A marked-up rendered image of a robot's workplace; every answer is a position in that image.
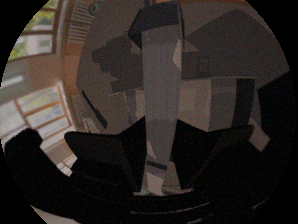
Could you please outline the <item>black spatula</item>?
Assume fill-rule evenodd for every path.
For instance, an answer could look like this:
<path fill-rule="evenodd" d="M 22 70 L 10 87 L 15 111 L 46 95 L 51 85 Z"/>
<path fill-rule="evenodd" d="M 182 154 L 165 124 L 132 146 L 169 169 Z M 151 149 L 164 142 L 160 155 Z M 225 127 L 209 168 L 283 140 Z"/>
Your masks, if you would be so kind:
<path fill-rule="evenodd" d="M 108 123 L 106 123 L 104 117 L 102 117 L 101 113 L 98 112 L 97 109 L 94 109 L 92 103 L 90 103 L 90 101 L 88 100 L 88 97 L 86 97 L 85 92 L 84 92 L 84 89 L 82 89 L 81 93 L 82 93 L 82 96 L 85 97 L 85 101 L 86 101 L 86 103 L 89 104 L 89 107 L 92 107 L 90 109 L 92 109 L 94 115 L 96 115 L 97 120 L 100 121 L 100 123 L 102 125 L 102 128 L 105 128 L 106 129 L 106 125 L 108 125 Z"/>

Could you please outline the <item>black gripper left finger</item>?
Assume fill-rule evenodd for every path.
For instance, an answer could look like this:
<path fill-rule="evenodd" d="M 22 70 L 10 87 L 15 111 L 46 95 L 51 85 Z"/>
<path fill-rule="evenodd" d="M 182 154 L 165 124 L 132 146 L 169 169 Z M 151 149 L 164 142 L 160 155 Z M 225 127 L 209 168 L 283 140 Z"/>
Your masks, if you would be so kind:
<path fill-rule="evenodd" d="M 71 131 L 65 132 L 64 139 L 76 157 L 120 165 L 133 185 L 134 193 L 141 193 L 142 176 L 148 155 L 146 116 L 118 135 Z"/>

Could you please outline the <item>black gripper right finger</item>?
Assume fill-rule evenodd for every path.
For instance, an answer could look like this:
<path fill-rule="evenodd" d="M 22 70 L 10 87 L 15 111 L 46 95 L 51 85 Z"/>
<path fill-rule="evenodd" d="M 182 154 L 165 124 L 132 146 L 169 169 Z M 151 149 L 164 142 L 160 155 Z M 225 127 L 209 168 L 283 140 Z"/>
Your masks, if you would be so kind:
<path fill-rule="evenodd" d="M 255 125 L 238 125 L 234 128 L 205 132 L 177 119 L 174 129 L 172 157 L 176 165 L 178 183 L 182 189 L 193 189 L 194 180 L 205 171 L 217 151 L 227 145 L 237 145 L 253 136 Z"/>

